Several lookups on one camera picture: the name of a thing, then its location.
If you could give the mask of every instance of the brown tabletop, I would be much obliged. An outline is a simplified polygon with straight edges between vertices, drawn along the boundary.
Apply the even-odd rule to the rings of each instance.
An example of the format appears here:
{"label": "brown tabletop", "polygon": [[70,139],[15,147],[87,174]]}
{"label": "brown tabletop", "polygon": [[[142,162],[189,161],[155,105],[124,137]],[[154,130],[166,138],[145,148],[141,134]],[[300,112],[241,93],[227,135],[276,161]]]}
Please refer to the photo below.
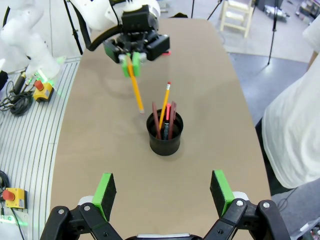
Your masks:
{"label": "brown tabletop", "polygon": [[[110,222],[125,239],[138,233],[203,236],[218,215],[209,186],[222,169],[233,191],[257,204],[270,198],[254,125],[236,73],[211,23],[161,19],[171,56],[141,67],[140,115],[131,80],[103,47],[86,51],[67,103],[55,159],[51,207],[73,209],[93,195],[103,173],[117,194]],[[146,120],[160,108],[166,84],[184,129],[179,150],[159,156],[149,146]],[[235,239],[250,239],[238,232]]]}

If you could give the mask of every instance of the person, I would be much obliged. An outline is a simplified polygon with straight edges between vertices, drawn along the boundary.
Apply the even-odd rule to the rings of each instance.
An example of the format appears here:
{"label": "person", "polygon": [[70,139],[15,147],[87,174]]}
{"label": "person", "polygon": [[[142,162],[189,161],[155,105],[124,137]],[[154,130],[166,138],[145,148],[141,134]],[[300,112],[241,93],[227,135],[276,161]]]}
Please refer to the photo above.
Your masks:
{"label": "person", "polygon": [[302,35],[314,49],[307,72],[255,126],[272,196],[320,178],[320,16]]}

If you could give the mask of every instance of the white slatted surface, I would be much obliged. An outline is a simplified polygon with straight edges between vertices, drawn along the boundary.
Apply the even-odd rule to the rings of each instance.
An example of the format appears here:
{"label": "white slatted surface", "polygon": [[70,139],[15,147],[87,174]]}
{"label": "white slatted surface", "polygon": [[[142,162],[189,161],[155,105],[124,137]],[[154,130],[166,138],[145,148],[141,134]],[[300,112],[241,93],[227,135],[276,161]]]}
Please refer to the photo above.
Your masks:
{"label": "white slatted surface", "polygon": [[[0,115],[0,170],[11,186],[28,192],[28,240],[38,240],[50,213],[53,169],[60,129],[80,58],[68,59],[50,102],[33,102],[23,116]],[[9,76],[15,82],[19,74]]]}

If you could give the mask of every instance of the yellow pencil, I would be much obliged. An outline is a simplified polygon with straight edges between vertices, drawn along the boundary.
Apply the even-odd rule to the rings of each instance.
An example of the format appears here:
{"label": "yellow pencil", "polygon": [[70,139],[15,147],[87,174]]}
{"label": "yellow pencil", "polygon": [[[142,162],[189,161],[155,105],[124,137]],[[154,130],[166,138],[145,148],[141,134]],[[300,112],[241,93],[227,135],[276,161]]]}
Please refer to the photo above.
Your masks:
{"label": "yellow pencil", "polygon": [[127,65],[128,65],[128,73],[130,75],[131,81],[132,81],[132,87],[133,87],[133,91],[135,94],[135,98],[136,98],[136,102],[138,104],[139,107],[139,111],[141,114],[145,113],[145,109],[144,109],[144,104],[142,103],[142,99],[140,96],[140,92],[139,92],[139,88],[138,88],[138,83],[134,74],[134,68],[131,62],[131,59],[129,56],[126,56],[126,61],[127,61]]}
{"label": "yellow pencil", "polygon": [[165,91],[165,96],[164,96],[164,101],[163,101],[161,115],[160,115],[160,121],[159,121],[160,130],[162,127],[162,122],[164,121],[164,117],[165,117],[166,105],[167,105],[168,99],[169,99],[170,85],[171,85],[171,82],[168,81],[168,84],[166,85],[166,91]]}

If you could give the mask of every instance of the pencil holder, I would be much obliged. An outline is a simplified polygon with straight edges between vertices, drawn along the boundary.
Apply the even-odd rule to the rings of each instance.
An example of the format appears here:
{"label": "pencil holder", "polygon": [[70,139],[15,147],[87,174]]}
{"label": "pencil holder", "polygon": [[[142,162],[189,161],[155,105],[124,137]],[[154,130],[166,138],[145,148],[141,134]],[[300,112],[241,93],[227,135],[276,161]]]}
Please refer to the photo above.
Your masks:
{"label": "pencil holder", "polygon": [[[157,110],[158,119],[160,118],[161,109]],[[154,115],[151,113],[146,120],[146,129],[149,133],[149,143],[151,149],[158,155],[169,156],[174,154],[180,146],[180,137],[182,130],[184,129],[184,122],[181,116],[176,112],[175,120],[173,121],[172,139],[163,140],[156,138],[157,130],[155,125]],[[161,136],[164,136],[164,128],[161,129]]]}

